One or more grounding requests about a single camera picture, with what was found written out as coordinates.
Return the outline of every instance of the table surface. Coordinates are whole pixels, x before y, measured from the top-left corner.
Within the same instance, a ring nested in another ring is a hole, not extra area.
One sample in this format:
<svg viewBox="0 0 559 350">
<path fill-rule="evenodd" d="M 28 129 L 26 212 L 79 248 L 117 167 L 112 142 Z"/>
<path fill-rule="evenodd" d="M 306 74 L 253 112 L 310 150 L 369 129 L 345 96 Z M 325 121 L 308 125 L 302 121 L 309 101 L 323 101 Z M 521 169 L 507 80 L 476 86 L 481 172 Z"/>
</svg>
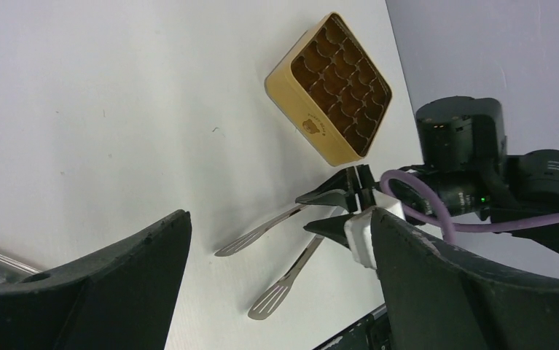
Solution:
<svg viewBox="0 0 559 350">
<path fill-rule="evenodd" d="M 52 268 L 191 211 L 167 349 L 312 349 L 380 305 L 375 274 L 325 241 L 269 319 L 247 317 L 328 209 L 213 256 L 337 170 L 263 88 L 331 11 L 393 90 L 366 161 L 419 163 L 383 0 L 0 1 L 0 252 Z"/>
</svg>

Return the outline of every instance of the brown logo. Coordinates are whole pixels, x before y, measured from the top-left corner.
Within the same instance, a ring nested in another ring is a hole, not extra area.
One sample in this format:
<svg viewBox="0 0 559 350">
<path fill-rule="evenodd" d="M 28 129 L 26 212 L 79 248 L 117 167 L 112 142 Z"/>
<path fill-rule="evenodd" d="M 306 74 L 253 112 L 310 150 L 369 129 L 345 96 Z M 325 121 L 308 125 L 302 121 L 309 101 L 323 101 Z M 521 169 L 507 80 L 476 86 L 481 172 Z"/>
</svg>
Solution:
<svg viewBox="0 0 559 350">
<path fill-rule="evenodd" d="M 314 124 L 311 119 L 307 119 L 306 121 L 302 122 L 302 127 L 308 133 L 319 133 L 320 132 L 320 129 L 318 129 L 316 124 Z"/>
</svg>

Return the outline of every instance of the yellow container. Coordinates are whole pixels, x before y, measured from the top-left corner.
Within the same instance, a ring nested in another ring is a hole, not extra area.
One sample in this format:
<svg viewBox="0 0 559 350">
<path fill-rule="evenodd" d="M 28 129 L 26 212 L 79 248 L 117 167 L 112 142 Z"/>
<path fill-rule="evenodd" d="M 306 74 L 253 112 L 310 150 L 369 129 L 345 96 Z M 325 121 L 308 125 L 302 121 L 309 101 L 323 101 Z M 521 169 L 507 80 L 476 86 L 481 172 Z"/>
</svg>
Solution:
<svg viewBox="0 0 559 350">
<path fill-rule="evenodd" d="M 391 102 L 390 87 L 335 12 L 300 38 L 265 88 L 331 166 L 367 155 Z"/>
</svg>

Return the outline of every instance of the purple cable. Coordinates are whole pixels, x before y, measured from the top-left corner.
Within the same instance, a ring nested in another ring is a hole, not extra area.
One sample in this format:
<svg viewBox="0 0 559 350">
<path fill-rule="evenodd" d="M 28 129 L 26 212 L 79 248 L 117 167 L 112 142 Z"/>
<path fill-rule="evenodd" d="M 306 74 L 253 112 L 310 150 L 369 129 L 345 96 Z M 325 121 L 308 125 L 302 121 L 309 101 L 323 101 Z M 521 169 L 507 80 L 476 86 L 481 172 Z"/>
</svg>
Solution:
<svg viewBox="0 0 559 350">
<path fill-rule="evenodd" d="M 382 187 L 382 192 L 386 193 L 387 195 L 394 197 L 391 188 L 388 186 L 388 181 L 391 179 L 399 180 L 409 185 L 410 187 L 415 189 L 416 192 L 421 195 L 421 197 L 425 198 L 429 202 L 431 208 L 434 210 L 434 213 L 439 220 L 439 227 L 442 228 L 442 239 L 444 239 L 448 243 L 454 244 L 456 229 L 453 221 L 451 221 L 451 214 L 449 213 L 449 210 L 440 200 L 438 195 L 425 182 L 422 182 L 416 176 L 400 170 L 389 170 L 382 174 L 382 177 L 380 178 L 380 186 Z M 404 211 L 411 217 L 421 219 L 419 217 L 415 217 L 414 215 L 414 213 L 420 214 L 418 213 L 418 211 L 406 205 L 404 205 Z"/>
<path fill-rule="evenodd" d="M 380 187 L 382 189 L 382 192 L 394 198 L 395 198 L 395 194 L 393 194 L 393 191 L 391 191 L 391 187 L 388 185 L 388 181 L 391 179 L 399 180 L 414 188 L 419 193 L 419 195 L 423 196 L 423 198 L 425 198 L 430 202 L 431 207 L 434 209 L 434 212 L 436 213 L 436 216 L 440 217 L 440 214 L 434 207 L 434 202 L 430 198 L 427 198 L 425 195 L 423 195 L 423 192 L 421 192 L 419 188 L 413 186 L 413 184 L 419 182 L 420 185 L 427 187 L 433 193 L 434 191 L 431 188 L 429 188 L 427 184 L 419 180 L 416 176 L 403 171 L 399 171 L 399 170 L 387 171 L 382 175 L 382 179 L 380 179 Z M 434 197 L 436 198 L 436 200 L 438 200 L 441 203 L 441 200 L 438 198 L 438 196 L 435 193 L 434 193 Z M 406 215 L 410 217 L 414 217 L 419 221 L 442 228 L 442 220 L 439 221 L 433 217 L 428 217 L 427 215 L 420 213 L 415 209 L 410 208 L 409 206 L 404 205 L 404 212 L 406 213 Z M 531 217 L 528 219 L 520 219 L 516 221 L 499 222 L 496 224 L 484 224 L 484 225 L 453 224 L 453 227 L 456 231 L 459 232 L 485 233 L 485 232 L 509 232 L 513 230 L 524 230 L 526 228 L 540 228 L 541 226 L 548 226 L 554 224 L 559 224 L 559 213 L 542 215 L 540 217 Z"/>
</svg>

